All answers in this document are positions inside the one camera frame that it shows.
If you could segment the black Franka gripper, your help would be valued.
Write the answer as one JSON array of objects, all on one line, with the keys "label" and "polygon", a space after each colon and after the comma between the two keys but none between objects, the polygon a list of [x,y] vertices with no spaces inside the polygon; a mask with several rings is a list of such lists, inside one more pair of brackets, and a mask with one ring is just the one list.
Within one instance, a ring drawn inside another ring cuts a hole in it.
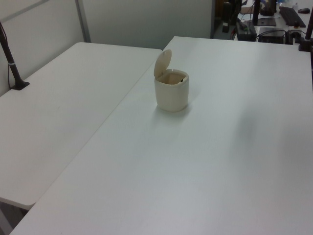
[{"label": "black Franka gripper", "polygon": [[[229,4],[231,9],[234,10],[232,14],[232,25],[236,25],[238,21],[238,15],[242,7],[242,0],[224,0],[223,5]],[[223,20],[229,20],[231,17],[231,11],[223,10]]]}]

